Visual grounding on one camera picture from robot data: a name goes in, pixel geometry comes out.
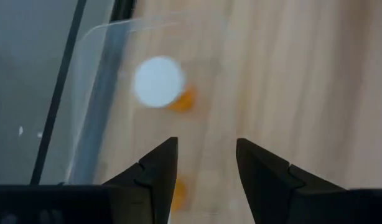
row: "wooden table surface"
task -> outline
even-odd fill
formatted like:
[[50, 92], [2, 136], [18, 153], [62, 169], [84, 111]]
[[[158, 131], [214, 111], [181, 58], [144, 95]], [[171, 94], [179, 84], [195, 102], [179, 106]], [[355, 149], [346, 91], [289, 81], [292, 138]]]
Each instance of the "wooden table surface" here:
[[[382, 0], [140, 0], [135, 14], [202, 9], [230, 30], [231, 70], [215, 79], [208, 110], [198, 119], [139, 108], [119, 80], [97, 182], [173, 135], [189, 191], [174, 223], [253, 223], [238, 137], [342, 187], [382, 187]], [[134, 37], [134, 58], [159, 49], [149, 35]]]

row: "gray floor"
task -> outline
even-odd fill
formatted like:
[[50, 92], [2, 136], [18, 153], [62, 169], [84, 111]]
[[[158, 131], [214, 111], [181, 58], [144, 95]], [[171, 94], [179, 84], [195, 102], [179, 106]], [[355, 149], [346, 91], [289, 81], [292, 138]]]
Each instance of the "gray floor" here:
[[[29, 183], [76, 3], [0, 0], [0, 184]], [[112, 3], [89, 0], [78, 37], [107, 22]], [[49, 147], [44, 184], [62, 181], [68, 166], [71, 87], [69, 81]]]

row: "light wood grain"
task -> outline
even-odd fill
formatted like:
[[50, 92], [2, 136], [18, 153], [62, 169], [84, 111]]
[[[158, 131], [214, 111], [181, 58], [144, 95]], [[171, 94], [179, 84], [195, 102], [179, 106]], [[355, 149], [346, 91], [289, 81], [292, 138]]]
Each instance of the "light wood grain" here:
[[[120, 79], [97, 182], [179, 136], [179, 177], [190, 195], [174, 222], [252, 223], [235, 161], [236, 138], [246, 137], [343, 187], [382, 187], [382, 0], [145, 0], [136, 15], [191, 9], [226, 24], [219, 62], [199, 42], [206, 28], [177, 46], [201, 86], [198, 111], [140, 108], [131, 79]], [[124, 77], [169, 50], [171, 32], [132, 35]]]

